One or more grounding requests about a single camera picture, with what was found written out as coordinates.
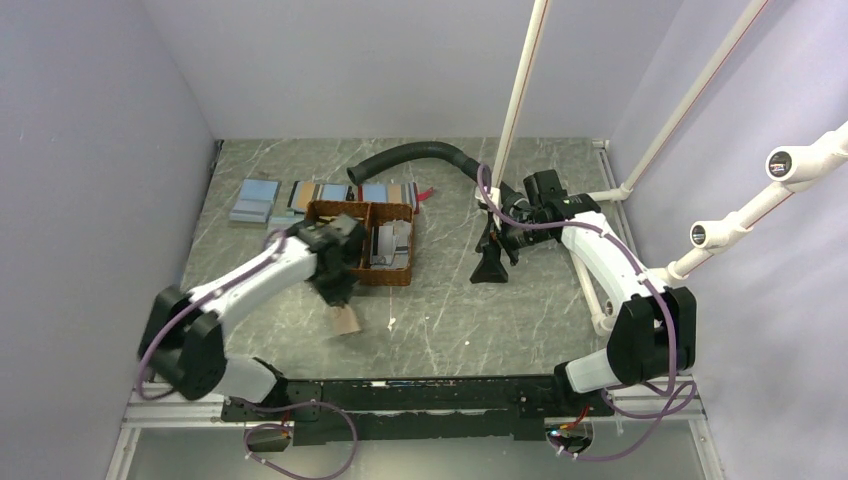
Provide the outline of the tan leather card holder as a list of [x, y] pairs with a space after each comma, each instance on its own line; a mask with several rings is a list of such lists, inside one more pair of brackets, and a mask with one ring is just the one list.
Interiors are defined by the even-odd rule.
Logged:
[[359, 318], [349, 304], [329, 307], [328, 317], [335, 335], [351, 335], [362, 331]]

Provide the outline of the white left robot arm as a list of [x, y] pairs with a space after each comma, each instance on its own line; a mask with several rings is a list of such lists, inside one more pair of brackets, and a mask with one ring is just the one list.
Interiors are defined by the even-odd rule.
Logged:
[[259, 254], [222, 277], [188, 291], [170, 286], [157, 294], [140, 341], [136, 391], [149, 375], [161, 377], [184, 399], [215, 393], [272, 420], [290, 404], [288, 380], [271, 364], [230, 355], [226, 339], [257, 307], [283, 290], [307, 283], [326, 305], [346, 306], [357, 277], [367, 229], [340, 215], [328, 223], [304, 220], [275, 230]]

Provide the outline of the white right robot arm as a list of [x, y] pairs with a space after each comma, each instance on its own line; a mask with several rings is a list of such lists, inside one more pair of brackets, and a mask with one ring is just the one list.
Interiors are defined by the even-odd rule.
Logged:
[[504, 188], [504, 201], [496, 207], [488, 178], [487, 166], [480, 166], [477, 196], [489, 213], [471, 282], [505, 283], [503, 255], [515, 264], [520, 249], [555, 241], [571, 254], [581, 283], [599, 285], [611, 303], [609, 312], [592, 314], [605, 347], [556, 366], [558, 382], [550, 392], [557, 411], [574, 415], [588, 404], [590, 392], [673, 378], [693, 367], [695, 296], [651, 273], [589, 195], [568, 194], [558, 174], [545, 170], [524, 179], [524, 193]]

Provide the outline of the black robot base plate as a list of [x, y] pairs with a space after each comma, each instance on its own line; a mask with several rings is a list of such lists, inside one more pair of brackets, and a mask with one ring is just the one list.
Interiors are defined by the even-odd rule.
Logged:
[[291, 380], [284, 405], [297, 446], [347, 440], [353, 420], [362, 441], [510, 437], [542, 441], [548, 427], [613, 412], [600, 393], [573, 394], [555, 375]]

